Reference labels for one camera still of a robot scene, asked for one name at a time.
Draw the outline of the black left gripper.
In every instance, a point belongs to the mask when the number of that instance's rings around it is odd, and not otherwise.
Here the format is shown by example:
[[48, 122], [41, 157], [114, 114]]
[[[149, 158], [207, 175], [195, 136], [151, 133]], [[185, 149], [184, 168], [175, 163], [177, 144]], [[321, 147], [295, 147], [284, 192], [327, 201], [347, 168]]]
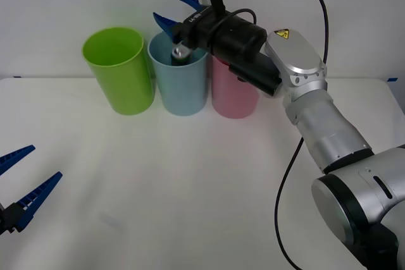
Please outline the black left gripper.
[[[0, 175], [7, 172], [7, 170], [12, 168], [16, 163], [21, 161], [34, 150], [35, 146], [29, 145], [1, 156]], [[3, 205], [1, 205], [1, 234], [6, 231], [10, 233], [15, 230], [17, 232], [23, 231], [34, 218], [34, 214], [53, 191], [62, 176], [63, 174], [58, 171], [17, 202], [12, 203], [8, 207], [3, 207]]]

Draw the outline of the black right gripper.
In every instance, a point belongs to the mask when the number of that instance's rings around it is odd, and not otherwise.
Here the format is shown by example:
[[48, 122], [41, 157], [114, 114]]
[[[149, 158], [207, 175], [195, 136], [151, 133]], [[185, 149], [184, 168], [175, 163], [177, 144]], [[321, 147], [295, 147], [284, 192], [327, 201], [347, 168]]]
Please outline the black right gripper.
[[225, 22], [221, 21], [228, 16], [228, 11], [218, 12], [212, 6], [201, 5], [199, 0], [179, 1], [196, 10], [181, 23], [153, 13], [155, 22], [170, 40], [189, 49], [224, 51], [228, 47], [228, 36]]

